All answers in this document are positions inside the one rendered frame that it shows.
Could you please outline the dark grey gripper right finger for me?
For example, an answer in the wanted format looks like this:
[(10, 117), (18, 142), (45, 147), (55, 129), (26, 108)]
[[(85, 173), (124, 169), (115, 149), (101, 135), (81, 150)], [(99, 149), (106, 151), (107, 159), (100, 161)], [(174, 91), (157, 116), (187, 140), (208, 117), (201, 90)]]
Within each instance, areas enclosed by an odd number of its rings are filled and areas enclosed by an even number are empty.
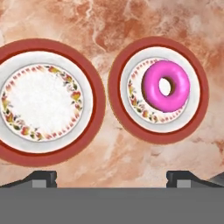
[(167, 188), (224, 187), (224, 172), (209, 180), (196, 177), (190, 171), (168, 171)]

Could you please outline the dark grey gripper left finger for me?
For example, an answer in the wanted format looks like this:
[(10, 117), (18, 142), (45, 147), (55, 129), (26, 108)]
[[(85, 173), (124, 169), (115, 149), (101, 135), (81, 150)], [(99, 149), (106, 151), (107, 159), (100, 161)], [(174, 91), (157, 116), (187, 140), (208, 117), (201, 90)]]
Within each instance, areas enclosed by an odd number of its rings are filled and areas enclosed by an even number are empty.
[(9, 184), (1, 185), (1, 188), (28, 187), (28, 188), (56, 188), (56, 171), (33, 171), (24, 179)]

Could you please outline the red-rimmed floral plate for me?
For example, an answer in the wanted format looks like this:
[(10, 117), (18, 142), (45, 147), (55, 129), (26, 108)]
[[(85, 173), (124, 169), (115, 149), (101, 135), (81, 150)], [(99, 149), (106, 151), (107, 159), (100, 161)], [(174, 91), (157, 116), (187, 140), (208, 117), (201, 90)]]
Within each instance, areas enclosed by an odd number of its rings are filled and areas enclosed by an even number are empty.
[[(159, 111), (144, 99), (144, 73), (160, 60), (181, 66), (190, 81), (185, 104), (173, 112)], [(165, 79), (159, 88), (164, 95), (171, 92)], [(202, 122), (209, 88), (202, 65), (189, 49), (168, 38), (149, 37), (133, 42), (117, 56), (109, 73), (108, 96), (116, 118), (128, 132), (149, 143), (172, 144), (190, 136)]]
[(94, 139), (105, 106), (99, 74), (72, 47), (42, 38), (0, 47), (0, 158), (64, 162)]

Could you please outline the pink glazed donut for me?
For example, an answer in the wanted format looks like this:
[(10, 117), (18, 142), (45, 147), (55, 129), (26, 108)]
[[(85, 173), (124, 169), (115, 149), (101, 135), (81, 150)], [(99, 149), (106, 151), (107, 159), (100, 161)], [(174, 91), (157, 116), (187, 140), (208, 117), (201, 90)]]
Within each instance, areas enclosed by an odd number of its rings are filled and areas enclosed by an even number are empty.
[[(165, 79), (171, 86), (171, 92), (165, 95), (159, 88), (159, 82)], [(150, 66), (143, 76), (142, 90), (144, 99), (159, 111), (168, 113), (180, 109), (190, 93), (190, 81), (184, 69), (178, 64), (160, 60)]]

